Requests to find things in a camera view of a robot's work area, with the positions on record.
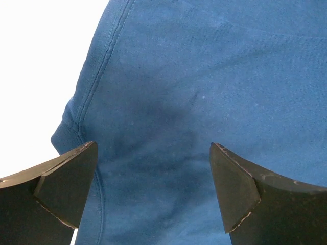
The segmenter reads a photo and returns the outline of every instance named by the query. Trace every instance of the white surface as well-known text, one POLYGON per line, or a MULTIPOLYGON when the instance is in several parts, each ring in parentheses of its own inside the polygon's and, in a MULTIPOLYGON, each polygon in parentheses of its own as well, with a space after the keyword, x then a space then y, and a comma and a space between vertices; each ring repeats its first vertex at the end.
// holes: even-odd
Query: white surface
POLYGON ((50 137, 107 3, 0 0, 0 177, 58 156, 50 137))

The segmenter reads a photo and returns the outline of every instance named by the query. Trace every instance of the garment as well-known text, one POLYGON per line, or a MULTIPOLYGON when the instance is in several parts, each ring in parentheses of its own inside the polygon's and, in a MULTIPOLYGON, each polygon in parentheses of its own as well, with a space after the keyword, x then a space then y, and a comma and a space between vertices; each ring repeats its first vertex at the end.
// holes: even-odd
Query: garment
POLYGON ((327 2, 111 0, 52 143, 95 140, 77 245, 229 245, 218 142, 327 185, 327 2))

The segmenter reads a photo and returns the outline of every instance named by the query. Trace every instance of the blue shirt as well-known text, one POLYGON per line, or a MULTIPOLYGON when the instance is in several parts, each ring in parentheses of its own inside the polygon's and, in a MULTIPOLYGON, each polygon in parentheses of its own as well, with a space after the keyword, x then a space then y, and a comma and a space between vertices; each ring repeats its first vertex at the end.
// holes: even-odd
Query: blue shirt
POLYGON ((229 245, 211 142, 327 186, 326 23, 326 1, 110 0, 52 137, 99 145, 76 244, 229 245))

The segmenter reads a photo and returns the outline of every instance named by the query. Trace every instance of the folded cloth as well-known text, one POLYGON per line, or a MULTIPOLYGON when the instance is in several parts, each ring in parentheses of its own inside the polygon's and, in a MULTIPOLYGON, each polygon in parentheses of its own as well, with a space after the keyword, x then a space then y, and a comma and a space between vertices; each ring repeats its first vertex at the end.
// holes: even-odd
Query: folded cloth
POLYGON ((211 142, 326 186, 326 9, 110 0, 52 137, 99 145, 76 244, 229 245, 211 142))

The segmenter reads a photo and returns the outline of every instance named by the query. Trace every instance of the blue fabric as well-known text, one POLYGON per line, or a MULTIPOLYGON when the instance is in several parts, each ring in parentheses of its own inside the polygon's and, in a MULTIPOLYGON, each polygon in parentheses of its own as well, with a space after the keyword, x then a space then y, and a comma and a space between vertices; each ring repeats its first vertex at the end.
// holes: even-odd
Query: blue fabric
POLYGON ((327 186, 327 2, 111 0, 52 143, 95 140, 77 245, 229 245, 211 142, 327 186))

